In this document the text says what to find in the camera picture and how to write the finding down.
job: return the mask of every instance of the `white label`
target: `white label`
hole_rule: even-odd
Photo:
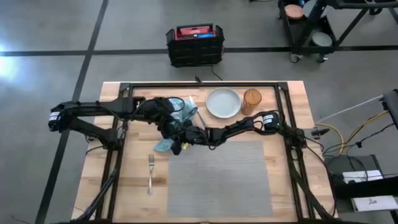
[[[270,114],[270,115],[264,116],[264,119],[269,119],[269,118],[274,118],[274,115]]]
[[[264,124],[272,123],[272,119],[265,119]]]
[[[53,121],[56,120],[58,118],[58,114],[60,114],[59,112],[52,112],[50,113],[50,119],[49,121]]]

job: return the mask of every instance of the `fork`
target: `fork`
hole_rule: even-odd
[[[153,154],[149,154],[149,183],[148,183],[148,195],[152,194],[152,171],[155,167],[155,157]]]

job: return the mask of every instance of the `blue cloth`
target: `blue cloth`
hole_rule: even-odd
[[[183,107],[183,103],[181,100],[176,99],[176,98],[170,98],[169,101],[171,104],[173,104],[174,110],[180,110],[181,107]],[[192,120],[193,115],[198,111],[198,107],[196,104],[192,101],[187,101],[185,100],[185,106],[184,108],[179,111],[179,112],[173,112],[171,116],[173,116],[174,119],[179,121],[180,123],[183,123],[184,121],[190,119]],[[173,140],[171,139],[162,139],[160,140],[155,146],[154,149],[158,152],[164,152],[169,150],[172,147]]]

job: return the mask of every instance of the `wooden tabletop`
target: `wooden tabletop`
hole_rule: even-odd
[[[118,97],[119,82],[103,83],[100,101],[111,101]],[[301,81],[288,82],[290,97],[298,128],[313,128],[313,119],[304,83]],[[153,98],[155,96],[177,96],[188,100],[192,96],[198,106],[200,114],[207,126],[222,128],[244,118],[238,113],[229,119],[218,119],[212,116],[206,109],[205,98],[214,89],[213,87],[196,88],[135,88],[134,96]],[[233,88],[242,97],[248,88]],[[273,88],[256,88],[262,94],[262,100],[253,114],[258,111],[277,109]],[[95,125],[102,128],[110,128],[113,118],[102,116],[95,118]],[[197,115],[194,124],[201,126]],[[147,123],[133,121],[129,123],[126,145],[124,148],[123,163],[119,180],[118,196],[115,204],[114,222],[294,222],[297,221],[294,200],[290,184],[289,170],[287,168],[286,155],[282,136],[278,134],[261,136],[254,132],[239,134],[228,141],[262,141],[266,169],[271,190],[271,202],[273,216],[271,217],[168,217],[167,215],[167,179],[169,176],[168,153],[159,153],[153,150],[154,144],[161,139],[155,126]],[[89,148],[99,146],[99,142],[92,142]],[[316,144],[308,145],[321,155],[320,148]],[[326,171],[315,155],[308,150],[303,150],[304,161],[307,168],[310,188],[320,203],[331,211],[333,197],[326,175]],[[154,169],[153,194],[147,195],[148,154],[155,155],[156,168]],[[101,177],[106,158],[106,151],[98,149],[91,151],[86,159],[81,174],[80,186],[75,201],[73,218],[82,214],[79,209],[85,209],[94,199],[100,189]]]

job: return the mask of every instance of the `concrete floor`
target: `concrete floor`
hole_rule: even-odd
[[[0,51],[86,50],[101,1],[0,0]],[[328,16],[339,35],[356,11]],[[165,48],[164,34],[182,24],[213,22],[224,29],[225,47],[285,47],[276,2],[246,0],[110,0],[96,49]],[[344,45],[398,44],[397,24],[388,11],[366,15]],[[304,80],[314,120],[397,88],[396,51],[337,52],[322,65],[298,64],[287,53],[224,54],[215,72],[224,80]],[[49,109],[70,100],[84,56],[0,57],[0,222],[33,223],[55,154],[59,134],[47,128]],[[104,81],[216,80],[210,68],[173,68],[167,55],[93,56],[81,101],[97,100]],[[325,122],[347,136],[382,110],[372,103]],[[358,138],[381,129],[390,117],[369,125]],[[397,130],[388,129],[351,150],[375,154],[384,173],[396,173]],[[323,143],[338,143],[328,134]],[[87,145],[72,133],[46,223],[67,221],[72,212]],[[387,212],[340,214],[344,220],[392,223]]]

